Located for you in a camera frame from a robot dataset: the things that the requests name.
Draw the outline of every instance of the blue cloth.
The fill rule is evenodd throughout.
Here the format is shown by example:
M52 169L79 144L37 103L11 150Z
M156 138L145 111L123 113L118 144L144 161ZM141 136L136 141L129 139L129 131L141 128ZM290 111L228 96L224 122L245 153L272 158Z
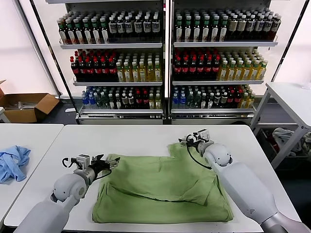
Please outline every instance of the blue cloth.
M5 182L10 176L17 182L26 178L19 169L28 164L30 149L13 146L0 152L0 183Z

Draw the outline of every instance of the shelf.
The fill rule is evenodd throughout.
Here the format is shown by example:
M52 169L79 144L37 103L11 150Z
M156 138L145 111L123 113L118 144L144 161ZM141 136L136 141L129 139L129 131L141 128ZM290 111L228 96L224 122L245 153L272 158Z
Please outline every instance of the shelf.
M174 47L273 47L276 41L174 42Z
M162 82L137 82L137 83L78 83L73 82L74 86L162 86Z
M78 44L78 45L64 45L59 41L60 47L64 50L78 50L78 49L148 49L161 48L162 42L159 43L117 43L117 44Z
M173 81L173 86L180 85L239 85L239 84L262 84L262 81Z
M172 114L252 114L253 108L206 108L206 109L171 109Z

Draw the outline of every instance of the floor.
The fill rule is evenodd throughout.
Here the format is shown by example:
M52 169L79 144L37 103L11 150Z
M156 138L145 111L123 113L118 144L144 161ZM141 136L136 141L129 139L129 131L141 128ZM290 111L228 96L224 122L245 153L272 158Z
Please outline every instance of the floor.
M68 108L72 108L70 101L64 100L60 102L41 123L77 124L75 112L65 113L65 110ZM291 120L278 104L268 105L263 111L261 120L273 122L274 119L277 119L278 122L287 122ZM271 147L262 140L260 134L258 135L258 141L267 155L271 153ZM302 222L311 228L311 162L306 160L293 162L293 159L291 159L290 161L284 161L282 167L286 167L287 169L277 169L276 174L283 184ZM10 233L13 232L13 230L5 229L4 232Z

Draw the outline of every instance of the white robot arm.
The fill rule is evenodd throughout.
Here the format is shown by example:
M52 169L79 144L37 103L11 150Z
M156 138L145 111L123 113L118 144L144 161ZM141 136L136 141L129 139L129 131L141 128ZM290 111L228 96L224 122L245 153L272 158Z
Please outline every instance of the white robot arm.
M303 223L284 216L277 209L273 194L258 177L224 145L209 141L206 132L199 131L180 141L187 147L196 147L245 216L256 221L265 233L311 233Z

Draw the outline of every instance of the beverage display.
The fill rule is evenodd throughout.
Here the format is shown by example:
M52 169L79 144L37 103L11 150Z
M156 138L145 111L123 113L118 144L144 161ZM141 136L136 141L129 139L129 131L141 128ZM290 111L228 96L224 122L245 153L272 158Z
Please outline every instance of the beverage display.
M64 45L139 43L159 41L161 15L158 10L71 12L57 20Z
M249 85L175 86L172 107L177 108L252 108L255 93Z
M161 87L88 86L82 92L84 109L161 109Z
M175 48L175 81L255 81L263 80L268 61L257 49L221 52L217 49Z
M176 10L176 42L273 41L281 16L269 8L248 11Z
M159 53L117 53L79 50L70 57L77 82L161 82Z

